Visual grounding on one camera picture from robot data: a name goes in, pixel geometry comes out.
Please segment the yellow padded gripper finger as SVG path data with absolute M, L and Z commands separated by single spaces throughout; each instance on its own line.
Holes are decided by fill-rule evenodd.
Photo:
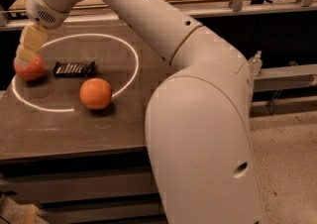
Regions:
M 27 66 L 47 41 L 48 30 L 37 23 L 24 27 L 16 50 L 15 63 Z

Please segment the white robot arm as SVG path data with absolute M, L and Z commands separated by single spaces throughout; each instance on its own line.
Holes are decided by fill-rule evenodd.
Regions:
M 28 0 L 38 34 L 81 0 Z M 168 224 L 265 224 L 250 140 L 254 91 L 245 57 L 163 0 L 103 0 L 175 72 L 145 117 L 152 170 Z

